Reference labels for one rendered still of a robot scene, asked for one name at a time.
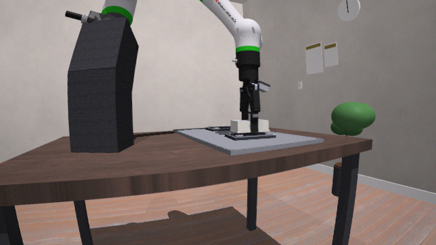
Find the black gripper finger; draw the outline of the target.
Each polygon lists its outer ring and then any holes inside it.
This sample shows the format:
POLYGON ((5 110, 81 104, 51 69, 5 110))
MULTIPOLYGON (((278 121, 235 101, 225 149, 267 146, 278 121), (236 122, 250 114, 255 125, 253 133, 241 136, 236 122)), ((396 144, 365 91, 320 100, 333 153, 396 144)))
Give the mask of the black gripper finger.
POLYGON ((252 83, 251 94, 249 94, 248 86, 245 85, 245 90, 249 98, 250 114, 251 114, 251 132, 258 132, 258 112, 260 112, 260 93, 259 84, 252 83), (253 107, 252 107, 253 103, 253 107), (256 109, 257 108, 257 109, 256 109))
POLYGON ((240 112, 242 113, 242 120, 249 120, 249 98, 245 95, 245 87, 240 87, 240 112))

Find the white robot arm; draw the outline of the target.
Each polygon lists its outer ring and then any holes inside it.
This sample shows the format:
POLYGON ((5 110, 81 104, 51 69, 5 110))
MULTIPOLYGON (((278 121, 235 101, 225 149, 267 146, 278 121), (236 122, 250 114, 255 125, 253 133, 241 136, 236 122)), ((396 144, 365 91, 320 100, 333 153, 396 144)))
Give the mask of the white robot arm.
MULTIPOLYGON (((244 19, 230 3, 229 0, 200 0, 232 34, 236 46, 236 58, 232 62, 236 67, 255 66, 260 67, 260 49, 263 40, 259 24, 252 19, 244 19)), ((105 20, 111 18, 127 17, 129 24, 132 24, 137 0, 105 0, 102 13, 90 11, 89 14, 77 14, 66 11, 65 16, 81 23, 105 20)), ((268 92, 269 84, 255 81, 260 85, 261 92, 268 92)))

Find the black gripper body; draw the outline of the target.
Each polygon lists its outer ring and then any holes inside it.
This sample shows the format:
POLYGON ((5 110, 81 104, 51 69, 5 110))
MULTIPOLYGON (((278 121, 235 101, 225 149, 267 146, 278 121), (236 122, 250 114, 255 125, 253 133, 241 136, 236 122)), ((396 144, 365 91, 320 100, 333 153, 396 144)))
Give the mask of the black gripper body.
POLYGON ((247 85, 249 94, 251 94, 252 83, 258 81, 258 67, 243 66, 238 68, 238 79, 243 82, 243 86, 247 85))

